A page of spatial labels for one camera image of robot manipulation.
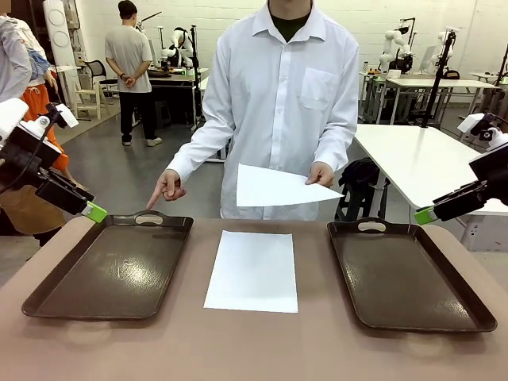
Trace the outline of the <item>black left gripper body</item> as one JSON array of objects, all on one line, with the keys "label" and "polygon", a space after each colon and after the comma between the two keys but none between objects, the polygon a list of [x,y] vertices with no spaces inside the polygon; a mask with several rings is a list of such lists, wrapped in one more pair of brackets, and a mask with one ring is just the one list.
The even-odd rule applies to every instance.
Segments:
[{"label": "black left gripper body", "polygon": [[23,186],[35,188],[46,180],[47,170],[55,162],[55,147],[30,133],[11,133],[1,149],[1,191],[17,191]]}]

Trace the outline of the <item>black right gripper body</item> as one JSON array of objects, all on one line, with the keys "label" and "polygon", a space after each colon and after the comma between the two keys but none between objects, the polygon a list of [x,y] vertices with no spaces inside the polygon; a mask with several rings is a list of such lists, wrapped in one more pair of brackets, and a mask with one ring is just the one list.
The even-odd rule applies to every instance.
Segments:
[{"label": "black right gripper body", "polygon": [[469,163],[479,184],[480,198],[485,202],[495,198],[507,205],[507,150],[492,149]]}]

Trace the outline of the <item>person's right hand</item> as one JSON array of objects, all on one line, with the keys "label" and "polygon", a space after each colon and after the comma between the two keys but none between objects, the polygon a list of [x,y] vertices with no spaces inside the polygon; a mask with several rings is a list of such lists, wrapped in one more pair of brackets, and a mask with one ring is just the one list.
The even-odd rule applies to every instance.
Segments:
[{"label": "person's right hand", "polygon": [[160,198],[166,202],[172,202],[185,196],[186,193],[187,191],[183,188],[178,173],[174,170],[166,169],[158,178],[146,209],[150,210]]}]

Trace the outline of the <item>person's left hand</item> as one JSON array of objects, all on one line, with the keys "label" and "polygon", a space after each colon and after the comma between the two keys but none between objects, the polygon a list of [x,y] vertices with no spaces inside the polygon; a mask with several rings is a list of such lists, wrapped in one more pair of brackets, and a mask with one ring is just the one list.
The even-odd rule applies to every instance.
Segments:
[{"label": "person's left hand", "polygon": [[314,162],[310,167],[310,175],[306,185],[318,184],[330,188],[333,185],[334,171],[326,163]]}]

